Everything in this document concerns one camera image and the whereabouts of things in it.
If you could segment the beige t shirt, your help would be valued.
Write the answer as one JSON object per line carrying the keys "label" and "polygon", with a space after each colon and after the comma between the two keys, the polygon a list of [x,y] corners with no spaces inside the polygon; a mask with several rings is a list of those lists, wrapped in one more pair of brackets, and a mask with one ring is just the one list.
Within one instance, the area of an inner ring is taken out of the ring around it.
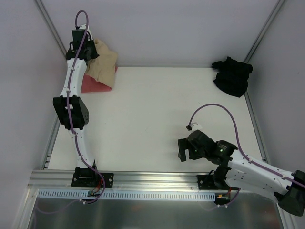
{"label": "beige t shirt", "polygon": [[115,84],[118,53],[110,50],[99,39],[95,39],[94,44],[99,56],[89,61],[85,75],[112,89]]}

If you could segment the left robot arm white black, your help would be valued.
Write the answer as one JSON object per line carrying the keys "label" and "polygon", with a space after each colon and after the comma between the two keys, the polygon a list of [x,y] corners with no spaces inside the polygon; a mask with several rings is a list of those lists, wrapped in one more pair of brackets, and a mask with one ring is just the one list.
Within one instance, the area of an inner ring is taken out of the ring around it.
{"label": "left robot arm white black", "polygon": [[59,122],[69,132],[76,151],[77,166],[72,180],[82,180],[89,187],[98,184],[99,175],[95,172],[95,159],[86,142],[89,110],[81,99],[81,88],[88,61],[95,57],[98,54],[91,34],[83,26],[76,27],[66,53],[67,74],[63,90],[60,96],[53,98]]}

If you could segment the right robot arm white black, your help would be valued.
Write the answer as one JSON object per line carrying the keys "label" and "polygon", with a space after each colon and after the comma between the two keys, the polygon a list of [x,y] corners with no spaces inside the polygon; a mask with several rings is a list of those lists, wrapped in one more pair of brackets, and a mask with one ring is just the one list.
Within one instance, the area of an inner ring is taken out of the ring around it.
{"label": "right robot arm white black", "polygon": [[238,188],[266,197],[284,211],[302,216],[305,211],[305,174],[300,170],[285,171],[242,155],[241,149],[224,141],[213,141],[200,130],[178,140],[178,157],[205,158],[217,165],[208,178],[218,189]]}

